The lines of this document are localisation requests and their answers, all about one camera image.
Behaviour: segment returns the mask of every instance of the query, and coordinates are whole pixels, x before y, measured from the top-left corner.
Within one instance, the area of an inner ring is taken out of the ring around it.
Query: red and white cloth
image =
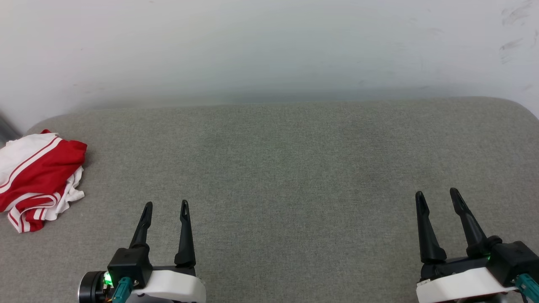
[[[86,144],[48,130],[0,149],[0,212],[9,212],[19,233],[42,229],[44,220],[56,220],[68,202],[84,197],[75,188],[85,152]]]

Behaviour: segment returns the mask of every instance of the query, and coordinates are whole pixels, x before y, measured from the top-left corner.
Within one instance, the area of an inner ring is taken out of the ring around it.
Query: white wall
[[[486,95],[539,115],[537,0],[0,0],[0,111]]]

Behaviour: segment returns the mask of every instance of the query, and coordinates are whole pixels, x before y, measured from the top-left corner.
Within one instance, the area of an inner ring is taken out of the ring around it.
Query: gray fabric surface
[[[86,197],[35,233],[0,219],[2,302],[75,302],[147,201],[154,265],[173,263],[189,201],[208,302],[415,302],[417,190],[448,256],[466,248],[450,187],[487,235],[539,252],[539,121],[507,100],[114,109],[44,128],[88,144]]]

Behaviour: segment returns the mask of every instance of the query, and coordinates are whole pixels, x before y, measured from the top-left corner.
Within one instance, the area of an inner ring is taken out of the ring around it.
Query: green led light
[[[110,273],[106,272],[103,276],[103,284],[112,286],[112,278],[110,277]]]

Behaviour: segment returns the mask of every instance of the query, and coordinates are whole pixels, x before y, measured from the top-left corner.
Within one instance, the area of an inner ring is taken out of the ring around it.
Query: teal cable connector
[[[539,285],[530,275],[527,273],[520,274],[516,277],[515,286],[534,303],[539,303]]]
[[[112,303],[126,303],[133,291],[133,281],[131,278],[123,277],[118,282],[118,287],[112,295]]]

